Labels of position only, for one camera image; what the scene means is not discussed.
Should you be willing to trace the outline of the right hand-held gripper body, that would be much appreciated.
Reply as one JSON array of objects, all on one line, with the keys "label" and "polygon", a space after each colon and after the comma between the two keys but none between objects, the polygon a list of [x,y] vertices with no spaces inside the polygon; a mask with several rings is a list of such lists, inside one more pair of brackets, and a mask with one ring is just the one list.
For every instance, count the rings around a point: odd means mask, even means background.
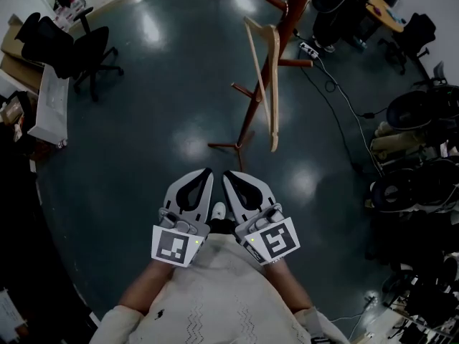
[{"label": "right hand-held gripper body", "polygon": [[235,238],[260,264],[271,264],[300,248],[290,217],[279,203],[262,210],[235,228]]}]

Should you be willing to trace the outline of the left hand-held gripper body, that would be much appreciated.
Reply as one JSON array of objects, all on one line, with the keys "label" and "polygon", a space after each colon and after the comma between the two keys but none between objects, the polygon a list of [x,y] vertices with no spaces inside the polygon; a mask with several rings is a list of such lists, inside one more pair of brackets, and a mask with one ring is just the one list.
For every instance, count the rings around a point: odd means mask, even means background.
[{"label": "left hand-held gripper body", "polygon": [[187,221],[182,216],[160,208],[159,225],[153,226],[151,258],[178,267],[188,267],[210,233],[210,226]]}]

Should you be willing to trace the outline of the wooden clothes hanger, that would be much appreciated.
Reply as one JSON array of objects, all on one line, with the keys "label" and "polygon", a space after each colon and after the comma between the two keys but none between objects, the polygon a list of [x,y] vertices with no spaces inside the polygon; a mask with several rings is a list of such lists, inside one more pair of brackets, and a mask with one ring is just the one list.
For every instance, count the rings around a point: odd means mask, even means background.
[{"label": "wooden clothes hanger", "polygon": [[[280,54],[280,36],[275,26],[268,24],[259,25],[248,16],[244,17],[247,37],[250,43],[253,62],[257,73],[258,84],[261,91],[262,103],[265,110],[265,117],[268,124],[270,136],[270,151],[276,152],[278,148],[279,131],[279,95],[278,95],[278,60]],[[252,33],[263,38],[268,45],[268,79],[262,78],[256,48],[253,42]]]}]

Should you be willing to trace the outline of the person's left forearm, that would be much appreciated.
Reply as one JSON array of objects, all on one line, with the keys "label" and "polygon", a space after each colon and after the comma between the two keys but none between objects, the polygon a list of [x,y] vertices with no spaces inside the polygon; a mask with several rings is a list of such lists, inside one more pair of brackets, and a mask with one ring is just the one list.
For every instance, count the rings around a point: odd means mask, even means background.
[{"label": "person's left forearm", "polygon": [[172,264],[152,259],[125,290],[118,304],[146,314],[164,285],[171,279],[174,268]]}]

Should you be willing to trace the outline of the person's right forearm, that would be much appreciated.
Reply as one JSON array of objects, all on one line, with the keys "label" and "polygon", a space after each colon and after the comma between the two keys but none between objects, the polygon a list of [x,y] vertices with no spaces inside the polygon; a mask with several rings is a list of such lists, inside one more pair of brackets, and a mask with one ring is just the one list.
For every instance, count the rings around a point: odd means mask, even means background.
[{"label": "person's right forearm", "polygon": [[294,277],[286,261],[279,259],[276,262],[263,266],[265,277],[277,290],[284,303],[292,313],[307,310],[313,307],[313,303],[303,288]]}]

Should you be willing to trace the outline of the white shoe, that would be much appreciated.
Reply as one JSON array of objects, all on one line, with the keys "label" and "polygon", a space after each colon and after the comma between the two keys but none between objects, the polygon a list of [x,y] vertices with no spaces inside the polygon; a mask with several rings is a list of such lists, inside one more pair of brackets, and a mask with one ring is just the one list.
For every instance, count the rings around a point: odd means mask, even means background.
[{"label": "white shoe", "polygon": [[221,221],[226,218],[227,209],[223,202],[217,202],[212,209],[211,220],[212,221]]}]

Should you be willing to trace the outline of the white knit sweater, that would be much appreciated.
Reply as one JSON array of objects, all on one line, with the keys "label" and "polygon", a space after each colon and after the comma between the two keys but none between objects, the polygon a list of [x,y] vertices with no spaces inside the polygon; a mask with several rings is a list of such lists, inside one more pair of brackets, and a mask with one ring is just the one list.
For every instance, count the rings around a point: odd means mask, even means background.
[{"label": "white knit sweater", "polygon": [[212,234],[175,267],[146,314],[117,304],[90,344],[350,344],[314,306],[292,313],[230,235]]}]

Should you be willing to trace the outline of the black round mesh chair back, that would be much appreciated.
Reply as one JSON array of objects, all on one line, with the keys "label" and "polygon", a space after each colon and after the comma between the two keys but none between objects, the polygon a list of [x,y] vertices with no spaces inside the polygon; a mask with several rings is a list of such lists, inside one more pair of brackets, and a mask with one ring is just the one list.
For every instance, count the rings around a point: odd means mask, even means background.
[{"label": "black round mesh chair back", "polygon": [[459,118],[459,86],[443,85],[400,95],[389,104],[386,116],[388,124],[401,131],[455,120]]},{"label": "black round mesh chair back", "polygon": [[375,181],[370,191],[372,207],[382,213],[459,209],[459,156],[392,171]]}]

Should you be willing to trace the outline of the beige bundle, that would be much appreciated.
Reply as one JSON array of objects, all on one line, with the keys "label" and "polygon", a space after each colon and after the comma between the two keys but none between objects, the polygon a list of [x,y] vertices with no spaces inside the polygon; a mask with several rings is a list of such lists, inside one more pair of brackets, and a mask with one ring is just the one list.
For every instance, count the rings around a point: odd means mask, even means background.
[{"label": "beige bundle", "polygon": [[391,154],[406,152],[425,144],[426,136],[424,131],[398,131],[392,128],[388,122],[383,121],[374,131],[374,138],[370,143],[369,149],[374,156],[383,161]]}]

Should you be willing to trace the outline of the white power strip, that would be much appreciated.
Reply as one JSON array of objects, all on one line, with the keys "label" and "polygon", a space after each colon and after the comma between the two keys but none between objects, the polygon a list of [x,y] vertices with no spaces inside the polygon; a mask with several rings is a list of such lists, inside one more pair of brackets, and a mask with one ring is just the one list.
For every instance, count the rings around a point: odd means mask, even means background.
[{"label": "white power strip", "polygon": [[312,48],[310,45],[306,44],[305,42],[301,42],[299,47],[302,51],[304,51],[307,55],[311,57],[312,60],[316,60],[319,58],[318,52]]}]

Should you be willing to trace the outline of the white paper sheet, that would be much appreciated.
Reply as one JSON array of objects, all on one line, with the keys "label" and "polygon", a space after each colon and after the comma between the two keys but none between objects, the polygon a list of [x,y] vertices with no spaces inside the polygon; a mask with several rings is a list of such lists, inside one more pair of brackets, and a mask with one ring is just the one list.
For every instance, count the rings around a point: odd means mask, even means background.
[{"label": "white paper sheet", "polygon": [[5,343],[17,343],[17,329],[27,324],[9,296],[7,289],[0,291],[0,338]]}]

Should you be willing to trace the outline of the black office chair with headrest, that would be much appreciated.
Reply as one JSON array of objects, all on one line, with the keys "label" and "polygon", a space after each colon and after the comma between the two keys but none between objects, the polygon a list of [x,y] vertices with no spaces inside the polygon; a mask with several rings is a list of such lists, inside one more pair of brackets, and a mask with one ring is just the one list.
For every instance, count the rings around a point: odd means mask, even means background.
[{"label": "black office chair with headrest", "polygon": [[48,16],[42,17],[38,12],[27,18],[15,38],[24,44],[23,58],[51,66],[60,79],[75,79],[73,88],[76,93],[80,92],[80,84],[88,78],[90,95],[96,102],[96,74],[114,70],[122,76],[124,70],[119,66],[103,64],[110,54],[118,55],[118,50],[115,47],[107,48],[108,27],[94,30],[89,27],[87,15],[92,11],[92,7],[87,8],[74,18],[81,22],[85,30],[85,34],[78,39],[73,39]]}]

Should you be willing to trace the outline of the red-brown wooden coat rack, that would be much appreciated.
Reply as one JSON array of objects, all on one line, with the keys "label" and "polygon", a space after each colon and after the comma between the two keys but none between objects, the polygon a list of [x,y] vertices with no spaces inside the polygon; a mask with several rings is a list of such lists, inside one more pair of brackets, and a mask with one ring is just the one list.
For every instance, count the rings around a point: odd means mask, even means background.
[{"label": "red-brown wooden coat rack", "polygon": [[[269,4],[275,6],[282,11],[283,15],[275,27],[278,30],[280,36],[280,54],[278,60],[279,67],[312,67],[313,63],[310,59],[283,59],[282,54],[289,42],[293,30],[301,18],[303,11],[308,3],[308,0],[265,0]],[[263,66],[260,66],[262,78],[264,80],[268,79],[268,54],[265,59]],[[253,134],[249,131],[251,122],[257,112],[257,109],[260,105],[263,106],[262,96],[260,87],[258,84],[255,85],[253,91],[249,91],[247,88],[240,86],[236,83],[232,84],[232,87],[237,91],[241,92],[243,95],[247,96],[250,99],[247,112],[245,114],[245,119],[242,123],[242,128],[239,134],[239,137],[235,143],[209,143],[210,148],[231,148],[237,154],[237,159],[239,163],[240,170],[243,169],[242,162],[242,148],[245,143],[247,143]]]}]

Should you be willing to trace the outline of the round wooden table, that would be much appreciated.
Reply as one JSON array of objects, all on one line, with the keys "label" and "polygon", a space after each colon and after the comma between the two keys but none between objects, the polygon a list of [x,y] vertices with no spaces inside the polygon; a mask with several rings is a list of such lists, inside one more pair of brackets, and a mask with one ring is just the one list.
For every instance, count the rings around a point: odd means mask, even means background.
[{"label": "round wooden table", "polygon": [[370,17],[392,31],[400,33],[404,30],[404,24],[397,17],[393,17],[392,8],[384,0],[368,0],[366,10]]}]

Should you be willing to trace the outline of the black swivel chair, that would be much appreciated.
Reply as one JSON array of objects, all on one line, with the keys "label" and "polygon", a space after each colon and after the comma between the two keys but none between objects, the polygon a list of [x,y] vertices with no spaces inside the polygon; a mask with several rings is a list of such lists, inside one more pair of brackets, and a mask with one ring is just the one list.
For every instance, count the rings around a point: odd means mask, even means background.
[{"label": "black swivel chair", "polygon": [[384,44],[387,49],[385,57],[396,57],[401,67],[400,74],[406,72],[407,59],[419,64],[420,58],[429,54],[427,44],[435,41],[436,26],[426,14],[414,13],[402,32],[394,32],[392,41],[380,39],[378,45]]}]

